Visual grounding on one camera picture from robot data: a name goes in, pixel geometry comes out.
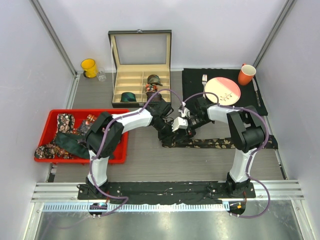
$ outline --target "open box lid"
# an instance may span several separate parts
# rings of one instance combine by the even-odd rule
[[[118,72],[170,71],[171,30],[109,31]]]

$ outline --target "yellow mug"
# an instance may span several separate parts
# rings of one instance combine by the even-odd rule
[[[98,68],[95,60],[88,58],[81,63],[81,67],[83,68],[84,76],[86,78],[94,78],[98,74]]]

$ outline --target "knife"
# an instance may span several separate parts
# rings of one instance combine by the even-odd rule
[[[259,94],[258,94],[258,87],[257,87],[257,83],[255,78],[252,78],[252,83],[253,83],[253,88],[255,91],[255,97],[256,97],[256,101],[258,103],[259,108],[261,107],[261,103],[260,103],[260,98],[259,98]]]

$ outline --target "black mounting plate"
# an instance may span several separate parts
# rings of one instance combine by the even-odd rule
[[[86,184],[78,186],[79,200],[105,200],[105,196],[96,196],[87,190]],[[243,199],[244,195],[230,196],[226,191],[226,183],[218,181],[160,181],[160,182],[106,182],[103,191],[112,196],[127,196],[127,204],[172,205],[189,204],[205,205],[219,204],[223,199]],[[245,189],[247,199],[255,198],[254,185]],[[110,199],[113,204],[121,200]]]

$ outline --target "cable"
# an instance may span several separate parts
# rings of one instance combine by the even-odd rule
[[[182,110],[184,111],[184,107],[183,107],[183,102],[181,100],[181,98],[178,96],[178,94],[171,90],[171,89],[161,89],[160,91],[157,91],[155,92],[150,98],[149,100],[145,103],[145,105],[138,111],[138,112],[134,112],[134,113],[129,113],[127,115],[124,115],[124,116],[118,116],[116,118],[113,118],[108,124],[107,126],[105,127],[105,130],[104,130],[104,134],[103,134],[103,138],[102,138],[102,141],[101,141],[101,145],[99,147],[99,150],[98,152],[96,153],[95,156],[92,157],[92,159],[90,160],[90,166],[89,166],[89,173],[90,173],[90,176],[91,176],[91,179],[92,179],[92,182],[93,182],[93,185],[95,186],[95,188],[100,192],[102,193],[104,196],[106,197],[109,197],[109,198],[112,198],[112,199],[116,199],[116,200],[124,200],[119,206],[117,206],[115,209],[111,210],[111,211],[108,211],[108,212],[105,212],[103,214],[101,214],[101,217],[104,217],[104,216],[107,216],[107,215],[110,215],[110,214],[113,214],[116,210],[118,210],[119,208],[121,208],[124,204],[126,204],[126,202],[129,200],[129,198],[127,196],[112,196],[112,195],[109,195],[107,193],[105,193],[104,191],[102,191],[99,186],[97,185],[97,182],[94,178],[94,175],[93,175],[93,171],[92,171],[92,166],[93,166],[93,161],[98,159],[98,157],[100,156],[101,152],[102,152],[102,149],[103,149],[103,146],[105,144],[105,141],[107,139],[107,135],[108,135],[108,132],[109,132],[109,129],[111,127],[111,125],[119,120],[119,119],[122,119],[122,118],[127,118],[127,117],[131,117],[131,116],[134,116],[134,115],[138,115],[140,114],[146,107],[147,105],[151,102],[151,100],[160,92],[162,91],[170,91],[172,92],[174,95],[177,96],[177,98],[179,99],[180,103],[181,103],[181,106],[182,106]]]
[[[166,124],[169,124],[169,121],[168,121],[167,119],[172,119],[171,121],[174,121],[174,119],[173,119],[172,117],[168,116],[168,117],[165,118],[165,123],[166,123]]]
[[[188,100],[192,99],[193,97],[197,96],[197,95],[203,95],[203,94],[211,94],[211,95],[214,95],[216,97],[216,103],[218,104],[219,103],[219,97],[217,94],[213,93],[213,92],[198,92],[198,93],[195,93],[193,95],[191,95],[190,97],[188,97],[186,100],[184,100],[183,102],[186,103]]]
[[[246,205],[247,204],[247,195],[246,195],[246,191],[243,191],[243,196],[244,196],[244,202],[242,202],[242,205]],[[241,204],[241,202],[235,202],[230,204],[230,207],[235,205],[235,204]]]
[[[258,147],[256,150],[254,150],[254,151],[250,154],[249,159],[248,159],[248,162],[247,162],[247,164],[246,164],[246,166],[245,166],[245,174],[246,174],[246,176],[247,176],[250,180],[259,183],[259,184],[264,188],[264,190],[266,191],[266,195],[267,195],[267,197],[268,197],[268,203],[267,203],[265,209],[264,209],[261,213],[259,213],[259,214],[257,214],[257,215],[246,216],[246,215],[237,215],[237,214],[232,213],[233,216],[238,217],[238,218],[243,218],[243,219],[253,219],[253,218],[260,217],[261,215],[263,215],[263,214],[269,209],[270,201],[271,201],[270,193],[269,193],[267,187],[266,187],[261,181],[259,181],[258,179],[253,178],[252,176],[250,176],[250,174],[249,174],[249,168],[250,168],[250,164],[251,164],[252,159],[253,159],[253,155],[254,155],[256,152],[258,152],[259,150],[261,150],[262,148],[264,148],[264,147],[266,146],[268,140],[269,140],[269,131],[268,131],[267,124],[266,124],[265,120],[264,120],[258,113],[256,113],[255,111],[252,111],[252,110],[247,109],[247,108],[245,108],[245,107],[236,107],[236,106],[225,106],[225,105],[221,105],[221,104],[219,103],[219,97],[218,97],[215,93],[213,93],[213,92],[198,92],[198,93],[196,93],[196,94],[191,95],[190,97],[188,97],[188,98],[187,98],[186,100],[184,100],[183,102],[185,103],[185,102],[187,102],[188,100],[190,100],[191,98],[193,98],[193,97],[195,97],[195,96],[197,96],[197,95],[202,95],[203,93],[204,93],[204,94],[212,94],[212,95],[214,95],[214,96],[217,98],[217,105],[218,105],[220,108],[240,110],[240,111],[245,111],[245,112],[248,112],[248,113],[251,113],[251,114],[255,115],[255,116],[262,122],[262,124],[263,124],[263,126],[264,126],[264,129],[265,129],[265,139],[264,139],[262,145],[261,145],[260,147]]]

